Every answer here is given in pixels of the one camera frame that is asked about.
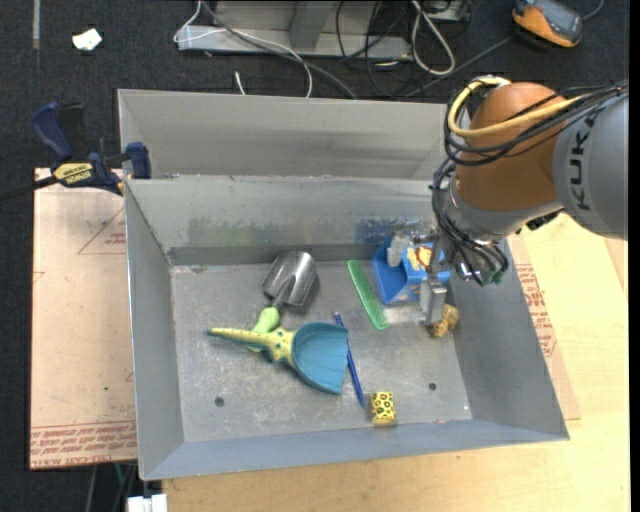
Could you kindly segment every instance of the small brown object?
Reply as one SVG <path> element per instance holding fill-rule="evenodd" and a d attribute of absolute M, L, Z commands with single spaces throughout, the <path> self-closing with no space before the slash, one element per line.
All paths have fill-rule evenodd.
<path fill-rule="evenodd" d="M 442 320 L 428 325 L 427 330 L 433 338 L 442 338 L 447 332 L 453 331 L 456 328 L 459 320 L 460 312 L 458 308 L 445 304 Z"/>

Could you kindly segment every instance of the green brush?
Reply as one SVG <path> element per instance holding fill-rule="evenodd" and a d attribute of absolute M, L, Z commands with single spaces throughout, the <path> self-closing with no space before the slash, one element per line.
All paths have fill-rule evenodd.
<path fill-rule="evenodd" d="M 389 327 L 389 322 L 387 321 L 387 317 L 382 309 L 380 299 L 371 287 L 371 283 L 364 273 L 364 270 L 362 270 L 360 262 L 358 260 L 349 260 L 347 262 L 347 267 L 349 268 L 351 280 L 353 281 L 358 295 L 360 296 L 362 305 L 364 306 L 367 315 L 369 315 L 369 320 L 371 320 L 373 326 L 379 331 L 386 329 Z"/>

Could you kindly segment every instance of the blue plastic scoop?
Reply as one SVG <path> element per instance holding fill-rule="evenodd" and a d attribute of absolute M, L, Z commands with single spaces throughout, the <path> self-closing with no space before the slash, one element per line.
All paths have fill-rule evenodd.
<path fill-rule="evenodd" d="M 282 328 L 269 333 L 221 328 L 207 333 L 266 351 L 272 362 L 285 363 L 310 386 L 336 395 L 342 393 L 349 350 L 344 327 L 312 322 L 296 332 Z"/>

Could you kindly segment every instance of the white cable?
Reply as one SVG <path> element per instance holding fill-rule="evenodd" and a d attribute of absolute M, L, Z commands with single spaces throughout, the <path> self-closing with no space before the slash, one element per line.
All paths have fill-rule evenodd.
<path fill-rule="evenodd" d="M 210 34 L 215 34 L 218 32 L 227 32 L 227 30 L 225 28 L 216 28 L 216 29 L 212 29 L 212 30 L 208 30 L 207 32 L 204 32 L 200 35 L 194 36 L 194 37 L 187 37 L 186 39 L 178 39 L 178 34 L 180 33 L 181 30 L 183 30 L 185 27 L 188 27 L 189 25 L 191 25 L 198 16 L 200 16 L 200 12 L 202 10 L 202 0 L 198 1 L 198 7 L 196 8 L 196 12 L 193 13 L 193 16 L 191 16 L 191 18 L 189 18 L 184 25 L 182 25 L 178 31 L 174 34 L 173 36 L 173 42 L 174 43 L 185 43 L 187 41 L 193 41 L 194 39 L 200 39 L 201 37 L 206 37 Z M 294 50 L 292 50 L 291 48 L 288 48 L 280 43 L 275 43 L 273 41 L 267 41 L 266 39 L 261 39 L 259 37 L 256 36 L 252 36 L 249 35 L 245 32 L 241 32 L 239 30 L 234 30 L 234 32 L 237 32 L 238 34 L 246 37 L 247 39 L 252 39 L 254 41 L 257 41 L 259 43 L 262 44 L 266 44 L 272 47 L 276 47 L 276 48 L 280 48 L 281 50 L 284 50 L 286 53 L 291 54 L 300 64 L 302 64 L 302 66 L 304 66 L 304 70 L 307 72 L 307 76 L 309 77 L 309 88 L 307 90 L 307 95 L 305 96 L 305 98 L 310 98 L 311 97 L 311 93 L 313 92 L 313 75 L 311 74 L 311 70 L 309 69 L 309 66 L 307 66 L 306 62 L 302 59 L 302 57 L 300 57 L 300 55 L 298 55 L 298 53 L 296 53 Z M 239 76 L 237 76 L 237 72 L 236 72 L 236 81 L 238 83 L 238 86 L 240 87 L 240 90 L 243 92 L 244 94 L 244 90 L 242 89 L 242 85 L 240 84 L 239 81 Z"/>
<path fill-rule="evenodd" d="M 309 77 L 309 88 L 307 90 L 307 95 L 305 96 L 305 98 L 310 98 L 311 97 L 311 93 L 313 92 L 313 75 L 311 74 L 311 70 L 307 66 L 307 63 L 302 59 L 302 57 L 300 57 L 300 55 L 298 55 L 294 50 L 292 50 L 291 48 L 288 48 L 287 46 L 285 46 L 283 44 L 275 43 L 273 41 L 267 41 L 266 39 L 261 39 L 261 38 L 256 37 L 256 36 L 249 35 L 249 34 L 247 34 L 245 32 L 241 32 L 238 29 L 233 29 L 233 31 L 237 32 L 241 36 L 244 36 L 244 37 L 246 37 L 248 39 L 253 39 L 254 41 L 257 41 L 257 42 L 262 43 L 262 44 L 275 46 L 276 48 L 280 48 L 281 50 L 284 50 L 285 52 L 293 55 L 293 57 L 300 64 L 302 64 L 302 66 L 304 66 L 304 70 L 307 72 L 307 76 Z"/>
<path fill-rule="evenodd" d="M 233 76 L 236 78 L 236 84 L 238 84 L 238 89 L 240 89 L 240 92 L 242 93 L 243 96 L 246 96 L 247 93 L 244 92 L 244 88 L 242 87 L 242 82 L 240 81 L 240 73 L 236 71 L 233 74 Z"/>
<path fill-rule="evenodd" d="M 202 1 L 198 2 L 198 8 L 196 9 L 196 12 L 193 14 L 193 16 L 191 16 L 191 18 L 189 18 L 186 23 L 184 25 L 182 25 L 177 31 L 176 33 L 173 35 L 173 42 L 178 44 L 178 43 L 186 43 L 189 41 L 195 41 L 196 39 L 200 39 L 201 37 L 207 37 L 208 35 L 211 34 L 216 34 L 218 32 L 226 32 L 225 29 L 223 28 L 215 28 L 215 29 L 211 29 L 211 30 L 207 30 L 206 32 L 203 32 L 200 35 L 197 36 L 193 36 L 193 37 L 187 37 L 185 39 L 178 39 L 178 34 L 184 30 L 186 27 L 188 27 L 189 25 L 191 25 L 198 16 L 200 16 L 200 11 L 202 10 Z"/>
<path fill-rule="evenodd" d="M 440 32 L 438 31 L 436 26 L 433 24 L 433 21 L 431 21 L 431 19 L 429 18 L 427 13 L 424 11 L 422 6 L 418 3 L 418 1 L 417 0 L 411 0 L 411 3 L 416 8 L 416 10 L 418 11 L 418 15 L 416 16 L 416 21 L 413 24 L 413 29 L 411 31 L 411 43 L 412 43 L 412 46 L 413 46 L 413 60 L 415 61 L 415 63 L 418 66 L 420 66 L 420 68 L 425 70 L 427 73 L 431 73 L 432 75 L 441 76 L 441 75 L 446 75 L 446 74 L 451 73 L 456 67 L 456 59 L 453 56 L 453 52 L 451 51 L 451 48 L 449 48 L 449 45 L 444 40 L 444 37 L 442 37 L 442 34 L 440 34 Z M 438 41 L 440 41 L 440 44 L 442 45 L 444 50 L 447 52 L 447 55 L 449 56 L 449 61 L 451 62 L 451 64 L 444 71 L 435 71 L 435 70 L 431 69 L 424 62 L 422 62 L 420 57 L 418 57 L 418 52 L 416 50 L 416 38 L 418 37 L 418 27 L 420 25 L 420 18 L 424 19 L 424 21 L 427 23 L 427 25 L 429 25 L 429 28 L 434 33 L 434 35 L 438 38 Z"/>
<path fill-rule="evenodd" d="M 399 64 L 400 61 L 399 60 L 392 60 L 392 61 L 388 61 L 388 62 L 376 62 L 374 65 L 376 67 L 379 68 L 389 68 L 391 66 L 395 66 L 396 64 Z"/>

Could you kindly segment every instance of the yellow spotted object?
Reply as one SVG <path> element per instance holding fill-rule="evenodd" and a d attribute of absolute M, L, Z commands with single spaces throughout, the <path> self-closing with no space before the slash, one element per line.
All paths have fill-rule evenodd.
<path fill-rule="evenodd" d="M 396 408 L 393 393 L 378 391 L 371 395 L 371 414 L 374 425 L 393 425 L 396 422 Z"/>

